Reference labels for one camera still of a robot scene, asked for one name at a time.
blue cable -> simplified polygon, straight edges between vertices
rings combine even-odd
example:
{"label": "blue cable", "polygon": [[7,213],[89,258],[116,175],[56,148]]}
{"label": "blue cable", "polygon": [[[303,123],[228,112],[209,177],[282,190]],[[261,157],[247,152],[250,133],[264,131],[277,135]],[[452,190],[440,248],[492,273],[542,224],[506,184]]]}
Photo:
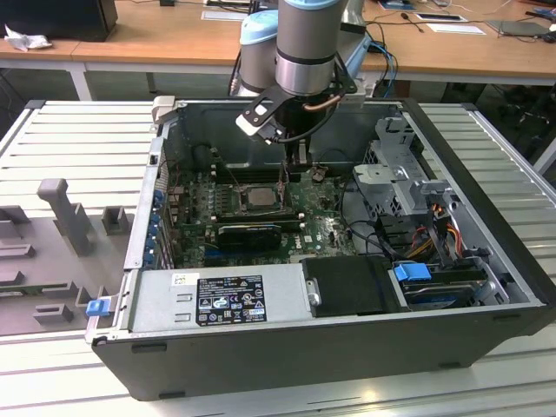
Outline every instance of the blue cable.
{"label": "blue cable", "polygon": [[392,87],[392,84],[394,82],[394,59],[392,58],[392,55],[387,50],[382,48],[379,44],[374,42],[371,42],[371,44],[380,52],[382,52],[382,55],[384,55],[384,57],[388,60],[388,65],[390,66],[390,81],[388,82],[386,93],[384,93],[384,97],[387,97],[388,92],[390,91],[390,88]]}

sticker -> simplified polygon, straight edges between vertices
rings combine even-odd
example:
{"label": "sticker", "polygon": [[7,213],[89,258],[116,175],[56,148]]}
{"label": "sticker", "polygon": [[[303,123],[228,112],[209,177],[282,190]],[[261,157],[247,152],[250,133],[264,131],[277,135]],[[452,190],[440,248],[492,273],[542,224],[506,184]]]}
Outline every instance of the sticker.
{"label": "sticker", "polygon": [[172,286],[175,285],[195,285],[199,279],[199,273],[172,274]]}
{"label": "sticker", "polygon": [[195,318],[199,326],[256,323],[267,320],[261,275],[200,279],[198,279],[199,274],[174,275],[180,275],[179,282],[181,280],[190,282],[193,278],[184,275],[195,275],[197,284]]}

black cover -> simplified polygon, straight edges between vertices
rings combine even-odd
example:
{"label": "black cover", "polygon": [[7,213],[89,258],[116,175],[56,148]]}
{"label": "black cover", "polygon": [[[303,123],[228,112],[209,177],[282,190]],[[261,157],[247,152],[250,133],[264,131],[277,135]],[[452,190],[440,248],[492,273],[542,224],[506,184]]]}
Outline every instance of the black cover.
{"label": "black cover", "polygon": [[316,281],[321,296],[321,305],[313,308],[315,317],[400,311],[385,258],[336,256],[301,263],[305,279]]}
{"label": "black cover", "polygon": [[114,0],[3,0],[0,32],[4,25],[25,35],[45,35],[102,42],[116,25]]}

motherboard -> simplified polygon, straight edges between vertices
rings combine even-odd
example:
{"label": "motherboard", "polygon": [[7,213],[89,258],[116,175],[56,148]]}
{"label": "motherboard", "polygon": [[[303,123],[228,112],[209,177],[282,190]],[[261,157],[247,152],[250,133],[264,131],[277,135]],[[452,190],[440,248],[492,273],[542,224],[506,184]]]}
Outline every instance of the motherboard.
{"label": "motherboard", "polygon": [[296,182],[220,182],[191,175],[170,188],[178,268],[297,263],[307,257],[355,255],[342,225],[338,177],[309,169]]}

copper pipe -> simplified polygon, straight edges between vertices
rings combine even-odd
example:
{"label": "copper pipe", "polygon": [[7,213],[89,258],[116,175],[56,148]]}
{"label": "copper pipe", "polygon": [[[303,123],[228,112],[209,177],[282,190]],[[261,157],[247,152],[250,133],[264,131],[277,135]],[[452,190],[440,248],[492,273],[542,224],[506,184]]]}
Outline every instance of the copper pipe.
{"label": "copper pipe", "polygon": [[305,111],[311,111],[311,112],[312,111],[321,111],[321,110],[324,110],[326,107],[330,107],[331,105],[336,104],[340,100],[341,100],[341,96],[333,96],[333,97],[329,98],[324,103],[315,104],[315,105],[305,103],[305,104],[303,104],[303,109]]}

